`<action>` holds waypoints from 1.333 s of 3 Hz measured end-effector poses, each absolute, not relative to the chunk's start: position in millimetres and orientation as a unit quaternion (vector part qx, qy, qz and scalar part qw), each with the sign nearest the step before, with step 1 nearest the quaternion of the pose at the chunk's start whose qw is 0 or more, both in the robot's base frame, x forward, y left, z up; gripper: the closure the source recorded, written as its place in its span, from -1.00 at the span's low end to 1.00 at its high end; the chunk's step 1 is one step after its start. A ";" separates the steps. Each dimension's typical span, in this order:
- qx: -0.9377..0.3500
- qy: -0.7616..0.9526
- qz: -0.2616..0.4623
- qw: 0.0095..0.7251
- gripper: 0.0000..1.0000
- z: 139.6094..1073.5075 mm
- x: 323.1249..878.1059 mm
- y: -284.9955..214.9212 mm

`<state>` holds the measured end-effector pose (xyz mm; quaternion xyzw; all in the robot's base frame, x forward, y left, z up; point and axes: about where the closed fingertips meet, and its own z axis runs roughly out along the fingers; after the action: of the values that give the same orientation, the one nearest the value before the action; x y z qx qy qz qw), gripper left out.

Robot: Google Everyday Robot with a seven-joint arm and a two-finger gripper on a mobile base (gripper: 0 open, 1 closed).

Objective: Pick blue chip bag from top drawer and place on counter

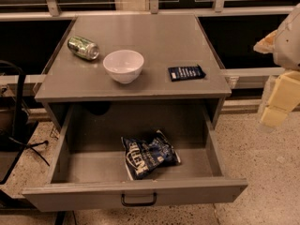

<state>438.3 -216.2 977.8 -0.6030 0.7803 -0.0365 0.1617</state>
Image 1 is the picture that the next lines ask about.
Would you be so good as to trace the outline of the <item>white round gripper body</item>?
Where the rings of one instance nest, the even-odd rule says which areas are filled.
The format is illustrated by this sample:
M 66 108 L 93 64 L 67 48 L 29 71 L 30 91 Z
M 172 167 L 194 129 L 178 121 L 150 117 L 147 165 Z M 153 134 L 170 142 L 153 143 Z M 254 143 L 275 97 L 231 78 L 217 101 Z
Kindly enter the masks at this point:
M 273 58 L 276 65 L 286 69 L 300 69 L 300 4 L 277 28 Z

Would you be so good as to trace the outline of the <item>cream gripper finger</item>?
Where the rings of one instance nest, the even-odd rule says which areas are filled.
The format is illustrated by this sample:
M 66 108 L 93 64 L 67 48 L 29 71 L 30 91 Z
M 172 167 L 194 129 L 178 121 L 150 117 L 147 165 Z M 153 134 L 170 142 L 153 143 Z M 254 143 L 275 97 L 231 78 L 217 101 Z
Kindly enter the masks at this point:
M 263 110 L 260 123 L 274 129 L 300 104 L 300 72 L 288 71 L 275 79 L 271 96 Z
M 272 53 L 274 51 L 276 34 L 277 30 L 269 33 L 266 37 L 264 37 L 254 45 L 253 50 L 255 52 L 263 54 Z

